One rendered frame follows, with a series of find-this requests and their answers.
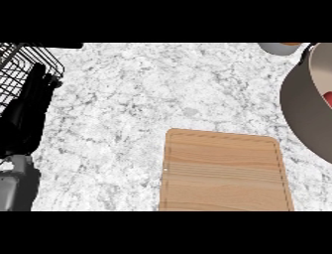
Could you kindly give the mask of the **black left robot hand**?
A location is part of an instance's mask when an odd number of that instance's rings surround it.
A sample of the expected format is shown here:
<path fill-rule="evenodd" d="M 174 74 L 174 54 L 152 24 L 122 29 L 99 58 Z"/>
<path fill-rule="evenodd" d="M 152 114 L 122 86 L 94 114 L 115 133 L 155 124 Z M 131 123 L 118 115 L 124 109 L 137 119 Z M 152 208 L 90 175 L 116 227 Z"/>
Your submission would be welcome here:
<path fill-rule="evenodd" d="M 9 102 L 0 115 L 0 159 L 29 155 L 40 146 L 46 112 L 59 82 L 35 63 L 19 96 Z"/>

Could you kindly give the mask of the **grey metal pot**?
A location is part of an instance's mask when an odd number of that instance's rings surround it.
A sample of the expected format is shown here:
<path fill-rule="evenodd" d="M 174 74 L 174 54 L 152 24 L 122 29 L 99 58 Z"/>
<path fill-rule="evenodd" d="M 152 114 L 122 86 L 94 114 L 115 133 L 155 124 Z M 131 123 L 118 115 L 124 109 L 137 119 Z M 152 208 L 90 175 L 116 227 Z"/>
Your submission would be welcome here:
<path fill-rule="evenodd" d="M 332 164 L 332 43 L 316 43 L 301 54 L 282 82 L 279 104 L 286 124 L 308 150 Z"/>

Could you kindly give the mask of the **wooden cutting board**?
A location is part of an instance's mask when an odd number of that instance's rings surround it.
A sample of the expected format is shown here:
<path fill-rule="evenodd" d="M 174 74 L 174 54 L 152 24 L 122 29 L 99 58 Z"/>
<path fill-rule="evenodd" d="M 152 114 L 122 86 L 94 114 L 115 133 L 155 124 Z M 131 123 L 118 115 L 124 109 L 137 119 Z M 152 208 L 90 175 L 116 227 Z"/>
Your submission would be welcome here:
<path fill-rule="evenodd" d="M 168 130 L 158 208 L 292 211 L 276 140 L 257 135 Z"/>

